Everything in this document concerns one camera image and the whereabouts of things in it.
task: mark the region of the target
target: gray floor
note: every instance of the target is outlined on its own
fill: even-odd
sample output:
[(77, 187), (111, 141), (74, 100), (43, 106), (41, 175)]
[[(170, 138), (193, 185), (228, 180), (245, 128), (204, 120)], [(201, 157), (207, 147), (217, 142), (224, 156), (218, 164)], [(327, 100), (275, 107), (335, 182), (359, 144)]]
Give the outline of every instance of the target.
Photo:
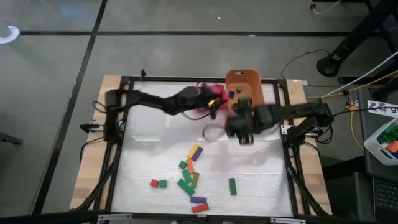
[[(24, 31), (91, 31), (101, 1), (0, 1), (0, 17), (13, 18)], [(363, 4), (340, 4), (315, 16), (307, 0), (161, 1), (109, 0), (100, 31), (266, 31), (348, 32), (366, 14)], [(322, 3), (318, 10), (331, 4)], [(0, 216), (31, 212), (55, 133), (68, 103), (89, 36), (21, 36), (0, 45), (0, 131), (19, 136), (19, 147), (0, 144)], [(223, 77), (234, 68), (280, 78), (282, 67), (310, 50), (333, 50), (341, 37), (182, 37), (99, 36), (81, 86), (44, 212), (68, 210), (86, 134), (79, 124), (93, 114), (103, 75)], [(341, 67), (339, 75), (362, 75), (391, 53), (380, 38), (369, 38)], [(296, 60), (287, 78), (310, 85), (337, 84), (315, 69), (324, 52)], [(307, 96), (332, 88), (306, 87)], [(326, 100), (333, 112), (345, 98)], [(358, 116), (356, 135), (360, 138)], [(349, 134), (349, 116), (334, 124), (335, 140), (319, 146), (323, 165), (361, 154)]]

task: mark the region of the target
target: red block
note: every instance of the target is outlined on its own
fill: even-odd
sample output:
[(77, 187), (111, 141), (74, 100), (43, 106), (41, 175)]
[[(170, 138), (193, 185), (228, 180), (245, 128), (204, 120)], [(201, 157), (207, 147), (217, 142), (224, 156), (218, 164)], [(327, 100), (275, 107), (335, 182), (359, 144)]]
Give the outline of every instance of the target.
[(157, 187), (159, 185), (159, 181), (151, 180), (150, 185), (153, 186), (153, 187)]
[(206, 211), (209, 210), (209, 204), (203, 204), (203, 205), (198, 205), (195, 207), (192, 207), (192, 212), (196, 213), (196, 212), (202, 212), (202, 211)]

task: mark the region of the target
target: label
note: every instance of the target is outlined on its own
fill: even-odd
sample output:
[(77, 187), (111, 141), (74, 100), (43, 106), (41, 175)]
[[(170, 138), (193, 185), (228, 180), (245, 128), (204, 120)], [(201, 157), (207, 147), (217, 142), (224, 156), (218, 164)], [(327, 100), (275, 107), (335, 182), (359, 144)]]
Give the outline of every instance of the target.
[(397, 107), (397, 108), (379, 108), (374, 110), (368, 110), (369, 113), (379, 114), (383, 116), (389, 116), (392, 118), (398, 117), (398, 106), (390, 103), (383, 103), (378, 101), (368, 100), (368, 108), (378, 108), (378, 107)]

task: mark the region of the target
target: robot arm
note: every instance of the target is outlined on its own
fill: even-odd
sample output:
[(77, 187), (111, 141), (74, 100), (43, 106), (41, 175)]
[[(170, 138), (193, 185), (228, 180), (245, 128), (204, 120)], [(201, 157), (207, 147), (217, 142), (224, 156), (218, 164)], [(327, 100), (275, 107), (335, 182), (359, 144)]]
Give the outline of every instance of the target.
[[(121, 106), (121, 96), (130, 99)], [(213, 93), (205, 84), (201, 87), (189, 86), (174, 96), (162, 98), (143, 93), (139, 90), (110, 90), (105, 93), (106, 120), (104, 125), (104, 140), (115, 142), (120, 138), (118, 114), (132, 106), (143, 105), (157, 108), (169, 115), (176, 115), (187, 110), (208, 108), (210, 117), (216, 118), (216, 110), (224, 103), (221, 94)]]
[[(238, 107), (250, 104), (250, 100), (246, 101), (238, 102)], [(328, 105), (321, 101), (293, 106), (260, 105), (253, 109), (249, 106), (244, 108), (238, 108), (237, 115), (228, 117), (225, 126), (227, 135), (237, 136), (241, 144), (253, 143), (253, 134), (259, 134), (285, 119), (307, 117), (300, 125), (287, 130), (288, 141), (292, 144), (304, 139), (305, 134), (313, 128), (329, 126), (333, 122)]]

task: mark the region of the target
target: purple block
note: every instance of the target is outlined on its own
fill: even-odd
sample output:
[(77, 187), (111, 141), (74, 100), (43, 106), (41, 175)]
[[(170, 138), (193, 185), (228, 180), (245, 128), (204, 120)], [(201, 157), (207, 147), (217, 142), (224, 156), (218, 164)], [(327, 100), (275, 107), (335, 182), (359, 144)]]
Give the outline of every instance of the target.
[(200, 156), (200, 154), (201, 154), (201, 152), (203, 151), (203, 148), (202, 147), (198, 147), (198, 149), (196, 150), (196, 152), (193, 154), (193, 156), (192, 156), (192, 160), (193, 161), (196, 161), (198, 158), (199, 158), (199, 156)]
[(205, 197), (191, 197), (192, 203), (207, 203), (207, 198)]

